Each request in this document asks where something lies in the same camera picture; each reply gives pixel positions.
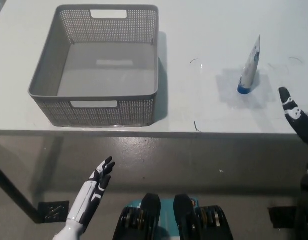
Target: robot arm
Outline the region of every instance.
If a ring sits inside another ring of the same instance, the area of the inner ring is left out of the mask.
[[[68,214],[66,226],[53,240],[79,240],[86,231],[108,186],[110,180],[108,174],[112,172],[115,165],[111,160],[110,156],[103,161],[84,183]]]

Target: robotic finger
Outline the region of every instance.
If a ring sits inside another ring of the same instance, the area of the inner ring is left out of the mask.
[[[299,138],[308,145],[308,116],[299,109],[285,87],[278,89],[285,118]]]

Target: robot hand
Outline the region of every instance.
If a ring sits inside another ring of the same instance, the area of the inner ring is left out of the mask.
[[[84,183],[67,216],[66,226],[53,240],[79,240],[86,231],[108,186],[110,180],[108,174],[115,165],[111,160],[110,156],[103,161]]]
[[[308,117],[298,108],[298,105],[290,97],[288,90],[285,87],[278,89],[279,97],[283,105],[285,118],[289,125],[297,133],[299,138],[308,145]]]

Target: basket mesh wall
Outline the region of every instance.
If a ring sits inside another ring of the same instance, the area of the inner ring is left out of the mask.
[[[124,19],[94,19],[90,10],[63,10],[60,17],[71,43],[151,43],[155,36],[157,12],[127,10]]]

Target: black and white robotic hand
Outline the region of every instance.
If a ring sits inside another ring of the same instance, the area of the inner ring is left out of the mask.
[[[68,214],[66,226],[53,240],[79,240],[104,195],[115,162],[112,157],[103,161],[84,183]]]
[[[308,146],[308,116],[298,108],[285,87],[278,89],[285,118],[298,137]],[[295,237],[308,240],[308,163],[300,181],[300,196],[296,207]]]

